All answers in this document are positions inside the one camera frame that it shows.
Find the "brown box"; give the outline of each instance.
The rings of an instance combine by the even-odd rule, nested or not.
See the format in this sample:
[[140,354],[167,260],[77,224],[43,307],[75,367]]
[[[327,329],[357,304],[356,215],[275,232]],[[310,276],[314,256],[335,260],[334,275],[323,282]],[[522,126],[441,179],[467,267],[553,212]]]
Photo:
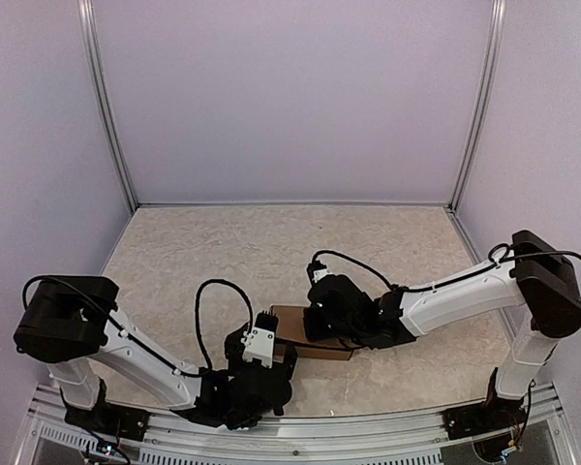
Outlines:
[[278,317],[275,333],[275,356],[283,356],[284,342],[292,342],[297,354],[304,358],[324,358],[326,360],[348,360],[353,348],[343,346],[338,339],[310,342],[303,328],[303,308],[299,306],[272,305],[271,311]]

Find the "beige tabletop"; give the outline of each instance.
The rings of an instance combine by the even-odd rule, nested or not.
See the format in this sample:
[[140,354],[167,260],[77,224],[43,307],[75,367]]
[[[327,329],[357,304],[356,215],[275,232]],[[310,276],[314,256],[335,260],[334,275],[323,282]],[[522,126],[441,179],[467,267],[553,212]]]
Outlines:
[[[239,285],[255,312],[272,304],[303,305],[312,254],[335,249],[362,260],[391,282],[415,285],[445,277],[470,260],[437,207],[211,206],[141,208],[105,275],[120,287],[121,308],[177,357],[203,365],[194,331],[194,296],[212,277]],[[365,271],[323,260],[370,296],[385,291]],[[204,342],[215,368],[225,367],[226,335],[247,321],[234,291],[212,286],[200,307]],[[349,361],[300,359],[287,416],[343,416],[433,407],[485,395],[508,351],[496,314],[442,327],[416,342],[361,350]],[[120,375],[95,364],[108,398],[159,406]]]

